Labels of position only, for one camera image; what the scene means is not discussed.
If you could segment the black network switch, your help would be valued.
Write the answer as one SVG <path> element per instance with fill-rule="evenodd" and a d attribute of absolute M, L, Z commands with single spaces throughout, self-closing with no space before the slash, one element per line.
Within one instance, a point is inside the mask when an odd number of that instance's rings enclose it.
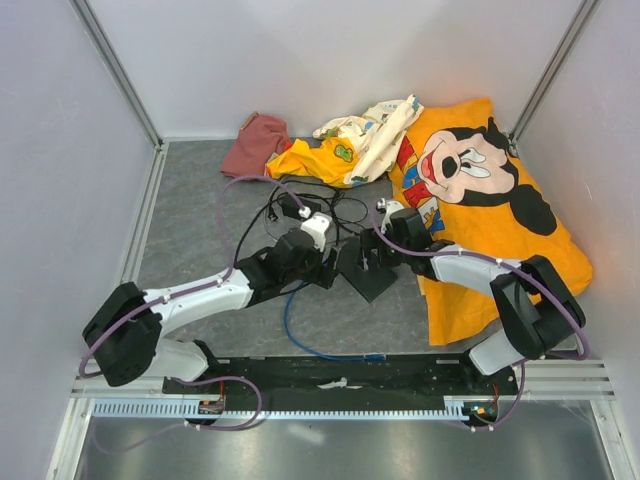
<path fill-rule="evenodd" d="M 388 268 L 365 270 L 356 265 L 342 272 L 347 282 L 369 303 L 378 298 L 398 279 L 398 275 Z"/>

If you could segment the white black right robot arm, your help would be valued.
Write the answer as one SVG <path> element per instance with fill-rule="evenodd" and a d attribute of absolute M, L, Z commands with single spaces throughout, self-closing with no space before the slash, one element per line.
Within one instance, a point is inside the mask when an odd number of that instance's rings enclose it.
<path fill-rule="evenodd" d="M 385 267 L 405 265 L 430 281 L 460 286 L 491 299 L 501 329 L 467 352 L 458 368 L 467 392 L 483 392 L 494 374 L 548 354 L 584 360 L 590 347 L 583 328 L 584 312 L 553 264 L 544 256 L 501 259 L 450 241 L 435 241 L 419 212 L 382 199 L 375 210 L 363 248 L 375 250 Z"/>

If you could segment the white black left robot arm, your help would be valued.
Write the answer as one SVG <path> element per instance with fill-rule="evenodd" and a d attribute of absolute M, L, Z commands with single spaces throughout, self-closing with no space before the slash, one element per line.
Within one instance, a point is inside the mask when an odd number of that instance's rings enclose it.
<path fill-rule="evenodd" d="M 211 392 L 220 371 L 210 349 L 200 340 L 172 340 L 170 333 L 288 295 L 297 281 L 328 289 L 337 275 L 337 258 L 337 249 L 323 249 L 318 238 L 294 228 L 274 246 L 210 277 L 156 290 L 123 283 L 82 332 L 88 355 L 80 375 L 101 377 L 111 387 L 166 377 L 185 381 L 198 393 Z"/>

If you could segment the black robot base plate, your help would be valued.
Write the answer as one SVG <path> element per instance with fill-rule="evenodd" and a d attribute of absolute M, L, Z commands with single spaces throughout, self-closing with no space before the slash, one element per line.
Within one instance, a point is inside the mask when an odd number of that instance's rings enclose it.
<path fill-rule="evenodd" d="M 494 397 L 518 391 L 505 367 L 486 377 L 462 354 L 391 355 L 384 360 L 336 361 L 311 356 L 219 359 L 202 379 L 238 376 L 253 382 L 265 406 L 419 407 L 446 396 Z"/>

